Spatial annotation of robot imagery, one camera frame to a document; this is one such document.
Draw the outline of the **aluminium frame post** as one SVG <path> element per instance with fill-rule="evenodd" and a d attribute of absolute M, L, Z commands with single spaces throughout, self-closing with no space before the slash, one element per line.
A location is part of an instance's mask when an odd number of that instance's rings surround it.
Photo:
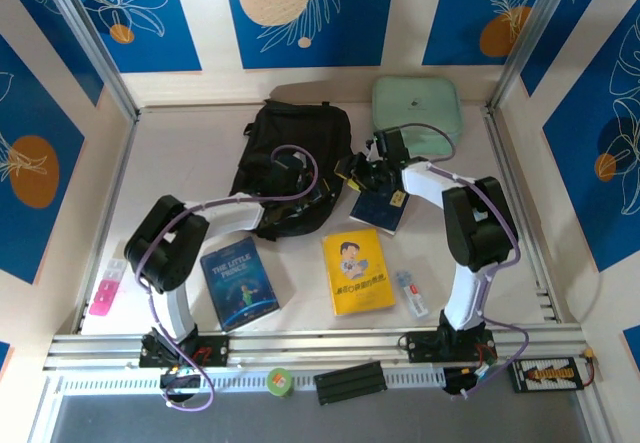
<path fill-rule="evenodd" d="M 54 2 L 91 64 L 110 90 L 117 106 L 125 118 L 135 125 L 139 117 L 139 108 L 81 0 Z"/>
<path fill-rule="evenodd" d="M 561 0 L 536 0 L 526 23 L 508 56 L 495 90 L 486 104 L 489 115 L 494 116 L 506 101 L 513 85 L 520 77 L 541 35 Z"/>

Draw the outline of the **dark blue notebook yellow label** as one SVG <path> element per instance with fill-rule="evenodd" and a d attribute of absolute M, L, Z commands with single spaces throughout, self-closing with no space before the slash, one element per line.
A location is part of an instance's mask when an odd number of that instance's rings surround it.
<path fill-rule="evenodd" d="M 408 201 L 407 193 L 389 186 L 381 187 L 376 192 L 361 192 L 350 212 L 350 218 L 394 235 Z"/>

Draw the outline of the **black student backpack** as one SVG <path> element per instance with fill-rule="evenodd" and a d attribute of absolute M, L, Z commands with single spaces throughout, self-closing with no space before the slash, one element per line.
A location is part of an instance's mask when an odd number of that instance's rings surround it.
<path fill-rule="evenodd" d="M 298 194 L 322 178 L 337 183 L 335 205 L 341 195 L 343 180 L 334 174 L 336 162 L 352 155 L 351 124 L 346 112 L 327 102 L 320 105 L 295 105 L 268 100 L 255 120 L 245 127 L 248 138 L 231 187 L 252 196 L 279 197 Z M 272 161 L 284 153 L 299 152 L 307 157 L 307 177 L 299 186 L 282 185 L 271 177 Z M 274 241 L 318 230 L 329 216 L 307 215 L 276 224 L 259 223 L 256 236 Z"/>

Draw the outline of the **green tape roll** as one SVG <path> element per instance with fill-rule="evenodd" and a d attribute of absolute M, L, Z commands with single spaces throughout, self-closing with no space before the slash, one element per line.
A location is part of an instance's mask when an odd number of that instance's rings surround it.
<path fill-rule="evenodd" d="M 277 367 L 267 375 L 266 385 L 271 395 L 278 398 L 286 398 L 293 391 L 293 378 L 287 369 Z"/>

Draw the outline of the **aluminium mounting rail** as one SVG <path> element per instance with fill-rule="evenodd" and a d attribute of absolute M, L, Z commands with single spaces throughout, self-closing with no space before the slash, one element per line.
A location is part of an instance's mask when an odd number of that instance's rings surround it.
<path fill-rule="evenodd" d="M 525 330 L 525 358 L 577 357 L 588 347 L 577 324 L 533 324 Z M 230 336 L 229 368 L 337 369 L 378 360 L 385 367 L 406 367 L 398 346 L 405 328 L 391 330 L 246 331 Z M 61 335 L 53 338 L 46 371 L 124 370 L 138 366 L 140 335 Z"/>

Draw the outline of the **yellow cartoon cover book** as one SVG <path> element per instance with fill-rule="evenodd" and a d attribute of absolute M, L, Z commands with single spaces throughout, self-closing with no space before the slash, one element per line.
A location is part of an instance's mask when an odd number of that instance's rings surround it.
<path fill-rule="evenodd" d="M 334 315 L 391 308 L 396 300 L 377 231 L 334 233 L 322 241 Z"/>

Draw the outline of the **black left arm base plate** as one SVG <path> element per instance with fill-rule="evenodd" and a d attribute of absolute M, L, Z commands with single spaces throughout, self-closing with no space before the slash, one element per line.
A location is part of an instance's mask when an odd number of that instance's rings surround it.
<path fill-rule="evenodd" d="M 188 362 L 164 336 L 151 332 L 143 336 L 139 354 L 141 368 L 169 368 L 186 366 Z M 188 336 L 180 349 L 201 367 L 227 365 L 230 338 L 228 336 Z"/>

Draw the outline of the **pink and white plastic case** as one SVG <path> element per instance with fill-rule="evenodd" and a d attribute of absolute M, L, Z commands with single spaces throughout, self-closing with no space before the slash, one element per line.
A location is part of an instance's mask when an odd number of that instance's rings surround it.
<path fill-rule="evenodd" d="M 99 281 L 96 294 L 89 306 L 90 315 L 104 317 L 109 313 L 126 267 L 127 262 L 124 259 L 112 258 L 109 260 L 107 268 Z"/>

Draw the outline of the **black ridged block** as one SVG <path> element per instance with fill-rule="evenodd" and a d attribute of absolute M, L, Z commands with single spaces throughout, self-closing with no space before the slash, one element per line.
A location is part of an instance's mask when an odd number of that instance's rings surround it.
<path fill-rule="evenodd" d="M 321 406 L 387 390 L 379 361 L 318 374 L 313 381 Z"/>

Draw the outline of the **black power board yellow connectors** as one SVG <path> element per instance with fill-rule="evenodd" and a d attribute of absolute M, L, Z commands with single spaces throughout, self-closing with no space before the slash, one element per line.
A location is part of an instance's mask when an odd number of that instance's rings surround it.
<path fill-rule="evenodd" d="M 519 359 L 509 365 L 516 393 L 580 391 L 584 389 L 575 359 Z"/>

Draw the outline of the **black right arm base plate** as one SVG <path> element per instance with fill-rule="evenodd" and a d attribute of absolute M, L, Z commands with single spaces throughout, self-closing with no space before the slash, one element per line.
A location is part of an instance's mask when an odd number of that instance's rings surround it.
<path fill-rule="evenodd" d="M 476 331 L 412 331 L 405 335 L 406 351 L 411 363 L 487 362 L 498 355 L 493 334 L 486 328 Z"/>

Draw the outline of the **blue Little Prince book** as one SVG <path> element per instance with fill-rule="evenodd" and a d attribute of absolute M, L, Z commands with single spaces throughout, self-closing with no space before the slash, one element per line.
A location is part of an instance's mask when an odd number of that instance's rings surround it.
<path fill-rule="evenodd" d="M 251 237 L 202 256 L 200 264 L 223 332 L 232 332 L 280 310 Z"/>

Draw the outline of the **mint green zip pouch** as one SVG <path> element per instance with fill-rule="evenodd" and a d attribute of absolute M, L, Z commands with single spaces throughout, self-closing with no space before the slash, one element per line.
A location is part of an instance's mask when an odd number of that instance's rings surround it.
<path fill-rule="evenodd" d="M 399 127 L 412 156 L 447 157 L 464 130 L 456 87 L 444 77 L 377 79 L 372 120 L 377 131 Z"/>

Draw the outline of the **clear plastic box red label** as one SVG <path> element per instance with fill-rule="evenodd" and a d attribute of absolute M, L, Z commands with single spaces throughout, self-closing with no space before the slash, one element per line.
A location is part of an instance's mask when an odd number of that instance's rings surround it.
<path fill-rule="evenodd" d="M 414 282 L 410 272 L 401 270 L 395 273 L 396 281 L 406 297 L 409 310 L 416 318 L 423 318 L 429 314 L 428 306 Z"/>

